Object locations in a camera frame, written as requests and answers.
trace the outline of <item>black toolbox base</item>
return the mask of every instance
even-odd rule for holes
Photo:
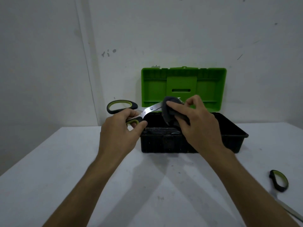
[[[213,113],[219,122],[223,144],[238,153],[248,134],[220,113]],[[197,153],[185,137],[163,120],[161,113],[151,112],[144,117],[148,122],[141,134],[143,153]]]

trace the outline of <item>forearm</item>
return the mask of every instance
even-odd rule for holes
[[[228,149],[208,159],[247,226],[298,226]]]
[[[103,159],[95,160],[43,226],[86,226],[115,169],[115,166],[107,165]]]

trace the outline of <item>green toolbox lid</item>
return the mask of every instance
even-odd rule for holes
[[[199,95],[209,112],[221,109],[225,68],[143,68],[141,71],[142,107],[159,103],[165,96],[185,102]]]

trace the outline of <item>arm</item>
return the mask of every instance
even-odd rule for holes
[[[222,143],[219,123],[197,95],[185,105],[167,105],[186,115],[189,126],[176,118],[186,140],[210,164],[239,210],[247,226],[298,226],[274,198],[245,170],[234,153]]]
[[[132,131],[127,129],[125,120],[138,113],[125,109],[106,119],[100,133],[99,151],[61,205],[49,217],[44,227],[86,226],[97,204],[100,194],[116,168],[132,151],[147,122],[142,121]]]

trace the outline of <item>toolbox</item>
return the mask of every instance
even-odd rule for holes
[[[242,129],[217,111],[221,108],[225,68],[143,68],[141,71],[142,107],[161,102],[165,96],[180,97],[185,102],[199,95],[219,122],[223,144],[238,153],[244,138]],[[182,133],[168,126],[159,112],[144,117],[148,122],[141,134],[141,150],[144,153],[196,153]]]

